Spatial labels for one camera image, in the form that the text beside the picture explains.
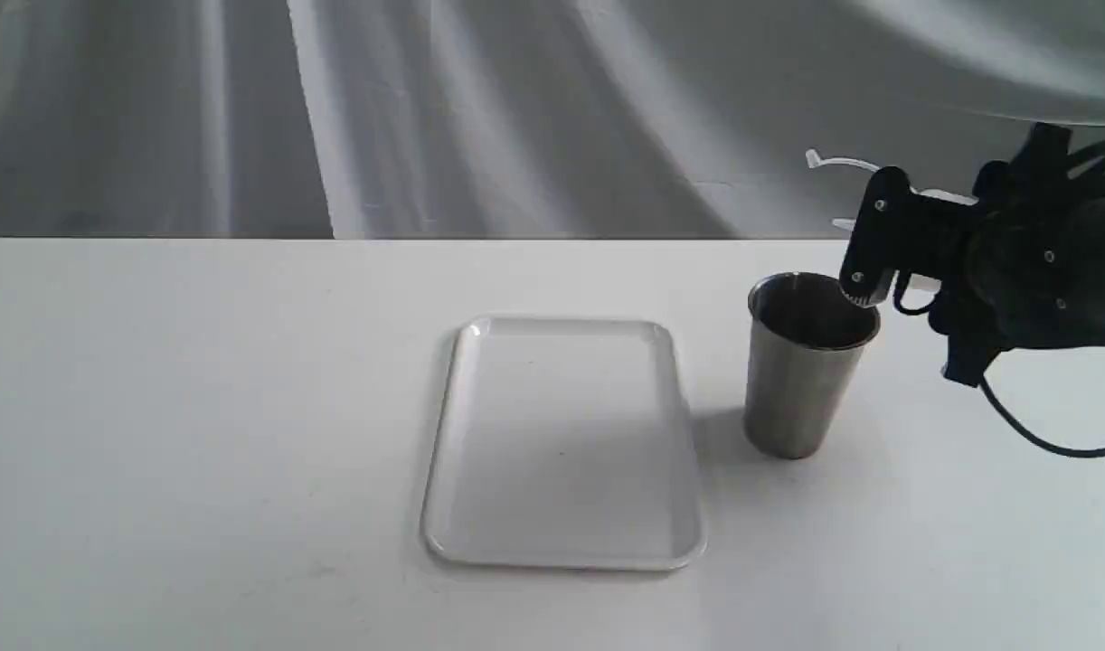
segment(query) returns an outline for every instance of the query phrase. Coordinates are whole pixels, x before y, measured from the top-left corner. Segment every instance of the tabletop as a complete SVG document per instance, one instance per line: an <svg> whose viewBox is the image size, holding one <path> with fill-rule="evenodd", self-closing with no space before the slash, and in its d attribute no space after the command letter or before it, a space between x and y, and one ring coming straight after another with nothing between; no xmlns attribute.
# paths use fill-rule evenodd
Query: tabletop
<svg viewBox="0 0 1105 651"><path fill-rule="evenodd" d="M744 441L749 287L842 246L0 240L0 651L1105 649L1105 460L945 382L922 318L884 309L815 456ZM425 550L453 336L483 314L671 330L699 559ZM1105 350L991 378L1048 438L1105 442Z"/></svg>

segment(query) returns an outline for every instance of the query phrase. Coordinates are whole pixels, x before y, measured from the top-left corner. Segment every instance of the white curtain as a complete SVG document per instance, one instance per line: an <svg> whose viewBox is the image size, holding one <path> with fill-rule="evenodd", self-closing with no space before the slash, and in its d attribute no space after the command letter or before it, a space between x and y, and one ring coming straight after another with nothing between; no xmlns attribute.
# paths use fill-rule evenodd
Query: white curtain
<svg viewBox="0 0 1105 651"><path fill-rule="evenodd" d="M0 0L0 234L834 235L1105 137L1105 0Z"/></svg>

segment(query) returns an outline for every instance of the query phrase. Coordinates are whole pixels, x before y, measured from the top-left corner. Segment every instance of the plastic tray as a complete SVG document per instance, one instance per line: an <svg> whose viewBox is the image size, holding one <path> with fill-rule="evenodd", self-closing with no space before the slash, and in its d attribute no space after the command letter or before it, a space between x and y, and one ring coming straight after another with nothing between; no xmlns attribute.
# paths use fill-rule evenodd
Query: plastic tray
<svg viewBox="0 0 1105 651"><path fill-rule="evenodd" d="M670 334L483 317L457 337L423 529L461 564L676 569L705 548Z"/></svg>

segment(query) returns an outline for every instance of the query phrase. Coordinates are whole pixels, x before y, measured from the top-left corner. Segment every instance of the stainless steel cup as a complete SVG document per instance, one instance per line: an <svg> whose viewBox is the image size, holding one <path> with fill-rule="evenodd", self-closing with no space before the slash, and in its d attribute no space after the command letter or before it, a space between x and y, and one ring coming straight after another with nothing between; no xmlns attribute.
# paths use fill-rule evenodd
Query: stainless steel cup
<svg viewBox="0 0 1105 651"><path fill-rule="evenodd" d="M878 334L878 309L851 304L833 277L779 273L754 286L749 313L746 435L766 454L803 459L822 444Z"/></svg>

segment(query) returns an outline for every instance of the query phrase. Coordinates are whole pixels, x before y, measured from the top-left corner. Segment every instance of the robotic arm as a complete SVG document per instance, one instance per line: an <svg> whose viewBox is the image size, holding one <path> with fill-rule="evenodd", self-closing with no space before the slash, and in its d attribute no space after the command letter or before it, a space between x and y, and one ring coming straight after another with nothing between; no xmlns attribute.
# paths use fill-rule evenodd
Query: robotic arm
<svg viewBox="0 0 1105 651"><path fill-rule="evenodd" d="M979 170L965 206L922 197L898 168L870 178L839 283L862 306L886 301L928 315L947 337L946 379L982 387L999 413L1040 448L1105 456L1040 440L994 399L983 378L1012 349L1105 346L1105 141L1071 151L1069 128L1033 125L1011 161ZM903 305L911 275L941 288Z"/></svg>

